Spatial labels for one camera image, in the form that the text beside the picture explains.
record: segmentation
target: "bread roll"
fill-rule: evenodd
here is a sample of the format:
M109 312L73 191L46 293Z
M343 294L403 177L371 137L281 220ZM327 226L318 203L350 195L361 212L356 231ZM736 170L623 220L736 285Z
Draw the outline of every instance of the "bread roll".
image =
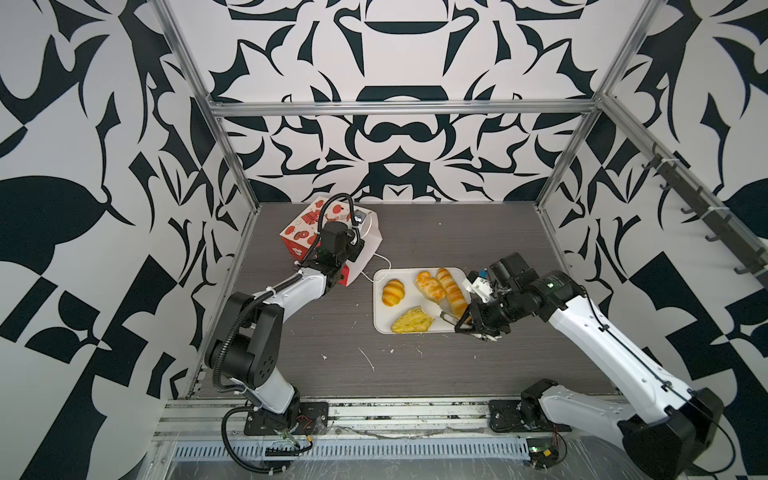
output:
M406 296L406 288L400 280L392 279L384 286L382 303L387 306L395 306Z
M445 298L445 289L440 285L440 282L426 270L419 273L413 283L427 300L440 303L440 300Z
M445 289L445 296L448 298L448 302L451 305L451 312L457 319L461 319L464 315L464 310L467 309L467 301L464 300L464 293L462 289L456 285L456 281L453 280L451 273L444 268L437 271L435 276L440 282L440 285Z

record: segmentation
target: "white tray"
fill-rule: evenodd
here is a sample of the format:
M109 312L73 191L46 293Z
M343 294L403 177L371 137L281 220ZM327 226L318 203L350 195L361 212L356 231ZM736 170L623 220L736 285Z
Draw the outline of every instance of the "white tray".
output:
M419 275L419 272L423 272L424 270L428 271L430 275L435 276L437 275L437 271L440 269L439 266L436 266L434 268L393 268L387 272L387 269L379 270L376 272L376 274L373 276L374 284L373 284L373 326L376 328L379 333L384 333L386 335L407 335L407 333L394 333L392 331L392 324L402 316L403 313L407 312L411 308L414 308L416 306L421 306L422 302L428 302L427 299L424 298L424 296L419 292L419 289L416 288L416 285L413 283L413 280L416 279L416 275ZM461 285L462 281L466 278L466 275L464 272L462 272L460 269L456 268L455 266L447 266L445 268L447 271L451 273L451 276L453 277L453 280L458 284L458 287L462 289L462 293L464 293L464 299L469 303L469 292L465 291ZM402 282L402 285L406 289L406 296L402 300L400 300L400 303L398 303L395 306L387 306L384 305L382 302L382 293L384 291L384 286L387 282L389 282L391 279L396 278L397 280L400 280ZM450 313L451 310L448 305L448 300L443 299L443 301L440 303L441 308L443 308L444 311ZM444 321L443 319L437 318L434 322L432 322L432 325L429 327L429 330L427 330L424 333L445 333L445 332L453 332L453 325L450 323Z

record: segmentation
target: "patterned backdrop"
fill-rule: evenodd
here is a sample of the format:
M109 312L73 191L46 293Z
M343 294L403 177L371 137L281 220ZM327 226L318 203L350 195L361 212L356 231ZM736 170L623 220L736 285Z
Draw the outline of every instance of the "patterned backdrop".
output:
M228 118L261 201L535 200L578 114Z
M0 43L0 476L135 475L248 206L144 0L4 2Z
M171 4L215 101L291 102L591 98L642 1ZM577 117L229 118L225 128L261 201L535 200Z
M616 92L758 236L768 238L768 5L670 0ZM737 461L768 475L768 292L605 116L547 205L572 273L646 353L726 404ZM722 433L698 462L724 467Z
M589 97L642 1L171 4L214 100L353 101L382 86L421 100L464 98L472 87L491 98Z

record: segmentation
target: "hook rack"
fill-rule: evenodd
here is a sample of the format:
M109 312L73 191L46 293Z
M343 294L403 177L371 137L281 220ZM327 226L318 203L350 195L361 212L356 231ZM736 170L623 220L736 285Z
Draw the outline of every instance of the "hook rack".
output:
M690 170L675 158L662 158L655 154L644 165L653 168L666 181L661 190L674 190L688 205L684 214L696 214L712 230L706 235L709 242L720 241L736 256L743 266L733 269L737 275L751 273L768 290L768 253L765 244L741 222Z

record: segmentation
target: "red and white box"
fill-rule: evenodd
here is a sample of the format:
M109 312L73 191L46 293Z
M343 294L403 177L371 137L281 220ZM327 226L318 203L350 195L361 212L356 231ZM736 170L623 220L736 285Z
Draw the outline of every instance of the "red and white box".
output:
M307 250L310 249L312 242L315 241L320 210L327 201L327 197L316 197L298 217L293 219L280 232L280 237L293 258L297 260L303 259ZM379 231L379 217L376 215L376 212L357 206L355 206L355 210L360 210L366 215L362 225L359 226L360 236L365 241L365 245L363 245L362 252L357 257L357 261L351 262L347 260L346 265L342 268L342 279L339 283L344 286L351 284L360 275L360 272L368 264L368 261L373 258L373 254L382 242L382 235ZM352 215L349 212L349 204L345 200L335 200L333 205L326 209L323 224L333 221L346 223L349 228L352 228Z

